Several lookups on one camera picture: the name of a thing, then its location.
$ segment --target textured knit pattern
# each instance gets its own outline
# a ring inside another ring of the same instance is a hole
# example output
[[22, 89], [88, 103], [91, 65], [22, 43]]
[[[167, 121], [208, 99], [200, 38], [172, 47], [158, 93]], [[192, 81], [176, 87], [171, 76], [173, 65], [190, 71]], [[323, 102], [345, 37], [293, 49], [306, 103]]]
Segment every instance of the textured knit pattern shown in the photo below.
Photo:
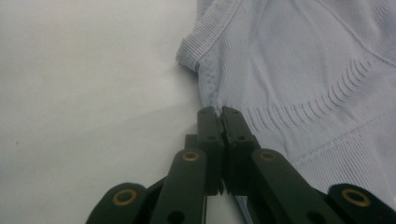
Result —
[[396, 1], [198, 0], [177, 60], [313, 187], [396, 208]]

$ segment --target white background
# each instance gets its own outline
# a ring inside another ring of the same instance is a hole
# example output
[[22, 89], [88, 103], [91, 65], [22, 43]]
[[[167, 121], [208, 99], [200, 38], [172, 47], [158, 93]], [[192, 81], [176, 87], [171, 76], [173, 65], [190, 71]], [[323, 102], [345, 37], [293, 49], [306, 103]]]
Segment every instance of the white background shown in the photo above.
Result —
[[[177, 65], [195, 0], [0, 1], [0, 223], [85, 223], [123, 182], [164, 177], [196, 133]], [[207, 223], [242, 223], [230, 197]]]

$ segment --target ribbed fabric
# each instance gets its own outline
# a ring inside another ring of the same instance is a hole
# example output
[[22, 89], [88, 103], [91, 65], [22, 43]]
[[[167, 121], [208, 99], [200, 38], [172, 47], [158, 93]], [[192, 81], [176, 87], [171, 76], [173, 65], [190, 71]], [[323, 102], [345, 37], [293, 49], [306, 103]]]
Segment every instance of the ribbed fabric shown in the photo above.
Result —
[[203, 105], [240, 110], [314, 188], [396, 208], [396, 1], [198, 1], [177, 60]]

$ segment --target white table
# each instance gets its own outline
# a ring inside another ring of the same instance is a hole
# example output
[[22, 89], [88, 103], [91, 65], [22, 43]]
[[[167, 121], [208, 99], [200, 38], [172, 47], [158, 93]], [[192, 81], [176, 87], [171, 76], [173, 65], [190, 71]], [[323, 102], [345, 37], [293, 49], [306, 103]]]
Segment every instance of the white table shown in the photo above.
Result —
[[[195, 0], [0, 1], [0, 223], [85, 223], [123, 182], [164, 177], [196, 133], [175, 61]], [[242, 223], [230, 196], [207, 223]]]

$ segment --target ribbed cuff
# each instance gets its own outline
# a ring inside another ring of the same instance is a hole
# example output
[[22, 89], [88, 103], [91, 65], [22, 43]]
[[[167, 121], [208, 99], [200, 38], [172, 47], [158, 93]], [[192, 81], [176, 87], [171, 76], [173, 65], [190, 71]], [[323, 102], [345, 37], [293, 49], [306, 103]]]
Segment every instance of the ribbed cuff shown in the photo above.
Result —
[[240, 0], [215, 0], [192, 33], [181, 42], [177, 61], [197, 72], [198, 61], [227, 27], [239, 4]]

